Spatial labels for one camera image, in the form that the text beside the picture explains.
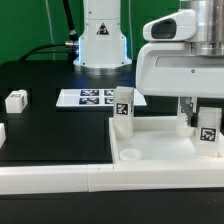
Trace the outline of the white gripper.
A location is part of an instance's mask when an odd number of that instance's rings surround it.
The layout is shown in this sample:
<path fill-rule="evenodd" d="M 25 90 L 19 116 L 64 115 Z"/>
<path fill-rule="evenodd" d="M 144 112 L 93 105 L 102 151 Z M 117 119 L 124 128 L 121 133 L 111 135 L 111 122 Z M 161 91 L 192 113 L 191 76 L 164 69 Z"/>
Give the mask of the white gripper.
<path fill-rule="evenodd" d="M 224 98 L 224 57 L 192 55 L 186 42 L 148 43 L 138 55 L 136 88 L 143 95 L 181 97 L 187 125 L 196 126 L 192 97 Z"/>

